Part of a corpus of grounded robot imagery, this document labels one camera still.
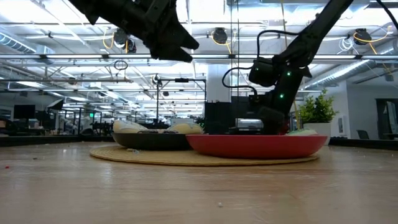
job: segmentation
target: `ceiling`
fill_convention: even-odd
[[[245,4],[253,2],[242,1],[238,8],[225,4],[224,0],[178,0],[177,14],[184,28],[200,43],[200,47],[194,54],[228,55],[232,54],[256,54],[256,36],[264,29],[283,30],[283,17],[279,1],[269,1],[269,4]],[[290,32],[302,30],[315,14],[320,12],[327,1],[285,1],[286,29]],[[373,39],[382,40],[375,42],[377,48],[386,42],[391,42],[396,37],[395,28],[389,28],[391,20],[381,8],[366,8],[371,1],[355,0],[349,11],[344,13],[334,28],[328,33],[322,42],[318,55],[346,55],[346,54],[373,54],[369,45],[350,45],[350,40],[344,41],[348,34],[353,34],[357,28],[366,28]],[[398,10],[391,9],[394,15]],[[216,27],[223,27],[229,36],[230,50],[226,45],[217,45],[211,38],[211,33]],[[103,19],[99,19],[92,26],[88,20],[76,10],[67,0],[2,0],[0,1],[0,33],[7,34],[20,43],[37,49],[38,46],[46,46],[53,50],[53,54],[124,54],[124,50],[112,44],[113,32],[116,27]],[[135,41],[137,54],[148,54],[149,51],[143,46],[139,39]],[[278,54],[285,49],[285,39],[277,35],[264,35],[261,39],[262,54]],[[0,45],[0,54],[21,54],[5,45]],[[87,92],[57,92],[62,96],[77,96],[86,98],[93,103],[125,103],[128,106],[113,105],[112,109],[132,110],[141,113],[151,113],[156,107],[155,85],[152,82],[154,75],[160,78],[196,78],[206,79],[209,64],[230,64],[231,60],[202,59],[194,60],[193,63],[178,63],[168,61],[150,60],[148,58],[129,59],[128,68],[117,71],[113,67],[115,60],[69,60],[60,58],[52,63],[37,63],[34,60],[3,59],[3,67],[15,68],[15,77],[25,77],[32,80],[49,78],[54,80],[65,80],[74,77],[79,80],[92,80],[92,82],[78,82],[76,85],[68,83],[50,82],[41,83],[44,87],[32,87],[13,83],[11,88],[46,88],[46,89],[80,89]],[[332,68],[345,64],[342,60],[330,60],[317,62],[310,65],[314,77],[321,75]],[[250,60],[241,61],[241,67],[250,67]],[[382,68],[374,71],[382,73]],[[247,71],[239,74],[234,73],[232,82],[237,84],[246,83]],[[373,72],[358,74],[349,79],[356,82],[362,78],[372,75]],[[10,78],[11,73],[0,73],[0,77]],[[396,85],[395,82],[386,82],[383,77],[373,78],[370,81],[357,85]],[[175,83],[170,82],[164,90],[170,90],[169,96],[160,94],[164,102],[160,113],[167,114],[202,114],[203,100],[205,97],[204,84],[197,82]],[[112,92],[117,96],[109,94],[98,96],[95,91],[89,89],[115,90]]]

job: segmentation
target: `potted plant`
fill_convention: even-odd
[[[323,90],[321,95],[314,99],[313,96],[308,96],[305,99],[305,104],[300,106],[300,115],[304,128],[315,130],[318,134],[328,136],[325,145],[329,144],[330,132],[333,117],[338,111],[333,110],[333,97],[326,98],[326,90]]]

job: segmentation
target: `green plant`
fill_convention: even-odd
[[[334,98],[325,98],[326,90],[314,99],[308,96],[305,104],[300,106],[300,115],[303,123],[329,123],[338,111],[333,110],[332,103]]]

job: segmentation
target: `white pillar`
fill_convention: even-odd
[[[221,80],[229,65],[209,65],[207,73],[207,102],[231,102],[231,89],[223,86]],[[229,85],[230,74],[225,78]]]

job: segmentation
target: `white pot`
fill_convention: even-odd
[[[307,123],[304,124],[304,128],[309,128],[316,131],[318,134],[323,136],[328,136],[328,139],[325,142],[325,145],[329,145],[330,134],[331,134],[331,125],[330,123]]]

